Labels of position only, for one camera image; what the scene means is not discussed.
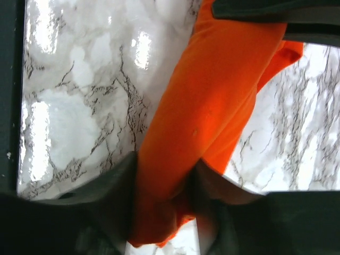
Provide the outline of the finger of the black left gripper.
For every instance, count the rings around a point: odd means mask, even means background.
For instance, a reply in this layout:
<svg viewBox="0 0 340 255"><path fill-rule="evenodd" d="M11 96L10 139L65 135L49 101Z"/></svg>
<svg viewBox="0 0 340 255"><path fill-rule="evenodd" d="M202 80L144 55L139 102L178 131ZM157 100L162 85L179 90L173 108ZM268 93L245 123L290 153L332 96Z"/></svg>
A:
<svg viewBox="0 0 340 255"><path fill-rule="evenodd" d="M238 21L339 24L339 1L214 1L212 13Z"/></svg>
<svg viewBox="0 0 340 255"><path fill-rule="evenodd" d="M283 39L287 41L340 47L338 25L289 23Z"/></svg>

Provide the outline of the orange t shirt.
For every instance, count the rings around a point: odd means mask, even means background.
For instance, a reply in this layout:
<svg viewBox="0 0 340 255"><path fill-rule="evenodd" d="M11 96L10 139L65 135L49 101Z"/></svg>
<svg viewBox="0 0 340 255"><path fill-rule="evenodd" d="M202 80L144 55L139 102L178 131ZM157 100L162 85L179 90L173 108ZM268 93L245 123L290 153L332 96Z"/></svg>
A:
<svg viewBox="0 0 340 255"><path fill-rule="evenodd" d="M163 247L194 218L185 179L203 159L223 174L256 102L303 44L284 41L284 23L215 19L203 1L193 35L138 152L130 243Z"/></svg>

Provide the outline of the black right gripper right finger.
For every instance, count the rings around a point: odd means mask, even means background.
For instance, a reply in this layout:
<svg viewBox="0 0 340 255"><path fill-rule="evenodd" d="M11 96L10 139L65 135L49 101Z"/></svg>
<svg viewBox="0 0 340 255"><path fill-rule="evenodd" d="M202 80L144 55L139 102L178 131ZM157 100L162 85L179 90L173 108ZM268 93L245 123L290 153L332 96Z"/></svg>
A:
<svg viewBox="0 0 340 255"><path fill-rule="evenodd" d="M190 175L201 254L339 254L339 192L264 195L199 161Z"/></svg>

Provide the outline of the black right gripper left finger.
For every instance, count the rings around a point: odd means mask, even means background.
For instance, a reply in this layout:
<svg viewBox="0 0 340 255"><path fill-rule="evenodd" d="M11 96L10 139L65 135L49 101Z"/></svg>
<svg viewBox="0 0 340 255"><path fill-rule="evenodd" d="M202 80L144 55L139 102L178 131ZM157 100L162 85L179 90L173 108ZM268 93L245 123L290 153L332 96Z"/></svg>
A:
<svg viewBox="0 0 340 255"><path fill-rule="evenodd" d="M111 170L56 199L1 194L1 254L124 254L137 165Z"/></svg>

